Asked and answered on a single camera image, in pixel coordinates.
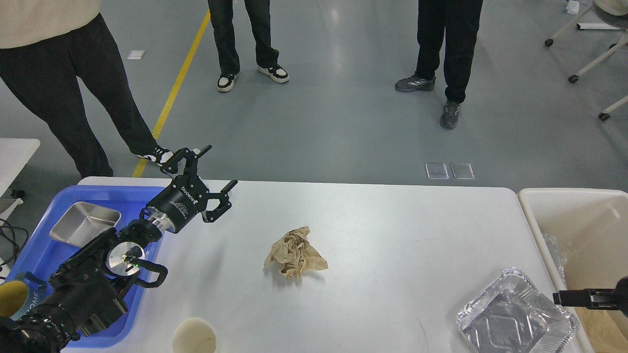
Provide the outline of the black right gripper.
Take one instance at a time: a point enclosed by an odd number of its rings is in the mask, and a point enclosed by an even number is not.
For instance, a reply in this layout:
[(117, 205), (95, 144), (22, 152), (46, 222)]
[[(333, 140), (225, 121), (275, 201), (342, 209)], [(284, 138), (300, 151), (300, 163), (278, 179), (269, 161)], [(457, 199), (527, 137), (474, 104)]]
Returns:
[(584, 307), (588, 310), (617, 310), (628, 314), (628, 277), (620, 279), (614, 290), (561, 290), (552, 295), (554, 303), (563, 307)]

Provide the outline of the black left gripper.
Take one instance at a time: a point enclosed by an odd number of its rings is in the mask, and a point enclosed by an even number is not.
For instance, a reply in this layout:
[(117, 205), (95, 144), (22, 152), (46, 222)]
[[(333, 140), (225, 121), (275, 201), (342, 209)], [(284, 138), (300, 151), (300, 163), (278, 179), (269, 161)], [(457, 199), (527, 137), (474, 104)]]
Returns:
[[(231, 208), (229, 192), (238, 184), (237, 179), (229, 181), (220, 192), (210, 192), (198, 177), (198, 159), (211, 148), (212, 145), (201, 150), (182, 148), (162, 163), (160, 171), (173, 180), (146, 204), (143, 219), (154, 223), (161, 232), (177, 234), (200, 212), (204, 223), (214, 223)], [(185, 159), (183, 175), (173, 178), (179, 174), (182, 159)], [(218, 205), (213, 210), (206, 210), (208, 200), (218, 200)]]

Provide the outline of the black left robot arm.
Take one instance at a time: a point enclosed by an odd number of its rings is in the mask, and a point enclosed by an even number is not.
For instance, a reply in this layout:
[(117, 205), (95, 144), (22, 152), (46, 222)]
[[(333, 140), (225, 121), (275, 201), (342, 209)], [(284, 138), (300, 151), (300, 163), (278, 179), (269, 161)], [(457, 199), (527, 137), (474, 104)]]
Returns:
[(214, 193), (197, 174), (198, 159), (210, 149), (182, 148), (163, 162), (160, 170), (171, 183), (148, 201), (138, 219), (121, 230), (102, 231), (51, 275), (51, 295), (17, 319), (2, 318), (1, 351), (58, 353), (79, 333), (105, 330), (126, 314), (124, 297), (132, 286), (161, 286), (168, 270), (142, 259), (145, 248), (166, 232), (177, 234), (196, 215), (213, 223), (232, 206), (235, 179)]

